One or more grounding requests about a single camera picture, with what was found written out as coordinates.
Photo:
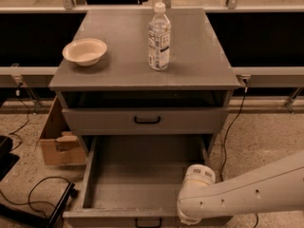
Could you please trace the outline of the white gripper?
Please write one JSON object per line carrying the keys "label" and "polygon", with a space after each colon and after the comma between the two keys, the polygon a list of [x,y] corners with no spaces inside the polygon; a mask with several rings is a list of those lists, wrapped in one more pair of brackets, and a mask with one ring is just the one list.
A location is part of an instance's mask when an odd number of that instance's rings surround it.
{"label": "white gripper", "polygon": [[201,222],[201,217],[192,213],[178,212],[180,221],[186,225],[195,225]]}

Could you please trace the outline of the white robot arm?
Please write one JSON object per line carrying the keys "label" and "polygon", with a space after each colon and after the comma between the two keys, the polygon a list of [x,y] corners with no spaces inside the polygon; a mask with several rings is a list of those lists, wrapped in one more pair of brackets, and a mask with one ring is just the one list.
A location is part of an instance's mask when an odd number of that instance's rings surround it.
{"label": "white robot arm", "polygon": [[180,221],[304,209],[304,151],[222,182],[201,164],[187,168],[177,200]]}

